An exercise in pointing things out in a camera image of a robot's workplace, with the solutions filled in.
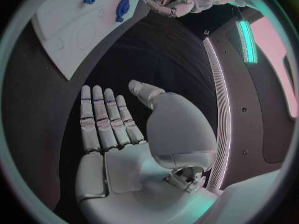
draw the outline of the pink light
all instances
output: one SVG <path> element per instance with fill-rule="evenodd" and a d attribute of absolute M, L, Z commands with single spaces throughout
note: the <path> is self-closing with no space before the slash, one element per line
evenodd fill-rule
<path fill-rule="evenodd" d="M 281 83 L 287 101 L 290 116 L 298 115 L 298 102 L 294 95 L 288 74 L 284 68 L 283 58 L 287 50 L 270 21 L 263 17 L 251 24 L 254 40 L 270 61 Z"/>

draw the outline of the led light strip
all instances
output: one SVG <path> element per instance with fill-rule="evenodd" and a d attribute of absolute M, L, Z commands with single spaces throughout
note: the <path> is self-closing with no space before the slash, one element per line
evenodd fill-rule
<path fill-rule="evenodd" d="M 240 34 L 242 49 L 244 54 L 244 61 L 257 63 L 257 49 L 253 39 L 253 34 L 249 22 L 236 21 L 236 25 Z"/>
<path fill-rule="evenodd" d="M 212 188 L 220 189 L 226 174 L 228 159 L 230 154 L 231 108 L 230 108 L 230 102 L 229 102 L 229 96 L 228 96 L 225 78 L 222 72 L 219 59 L 216 55 L 215 49 L 209 38 L 206 38 L 203 41 L 203 44 L 206 48 L 208 58 L 211 64 L 213 76 L 214 76 L 214 82 L 215 82 L 215 88 L 217 94 L 217 103 L 218 103 L 218 131 L 221 131 L 221 133 L 218 134 L 217 137 L 217 145 L 218 145 L 217 156 L 216 156 L 215 165 L 212 168 L 208 186 L 211 186 Z"/>

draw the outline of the white panel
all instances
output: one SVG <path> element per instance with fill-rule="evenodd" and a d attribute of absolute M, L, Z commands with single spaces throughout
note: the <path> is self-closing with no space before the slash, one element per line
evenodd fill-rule
<path fill-rule="evenodd" d="M 70 80 L 92 49 L 122 23 L 115 22 L 121 0 L 47 0 L 32 19 L 35 32 L 51 60 Z M 130 0 L 130 19 L 139 0 Z"/>

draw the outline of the dark floor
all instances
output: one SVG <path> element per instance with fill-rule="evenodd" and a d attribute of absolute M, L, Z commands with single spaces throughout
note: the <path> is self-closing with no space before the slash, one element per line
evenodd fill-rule
<path fill-rule="evenodd" d="M 88 77 L 89 86 L 111 88 L 123 95 L 146 136 L 150 110 L 128 90 L 131 79 L 183 95 L 204 113 L 215 134 L 217 102 L 209 61 L 201 40 L 179 21 L 150 13 L 123 35 Z M 75 202 L 74 181 L 83 155 L 79 124 L 80 103 L 70 114 L 60 154 L 61 199 L 55 212 L 70 223 L 84 223 Z"/>

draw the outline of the teal light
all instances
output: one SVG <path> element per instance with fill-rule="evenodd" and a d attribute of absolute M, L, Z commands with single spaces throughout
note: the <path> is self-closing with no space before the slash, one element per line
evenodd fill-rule
<path fill-rule="evenodd" d="M 236 23 L 242 42 L 244 61 L 257 63 L 257 51 L 249 22 L 240 21 Z"/>

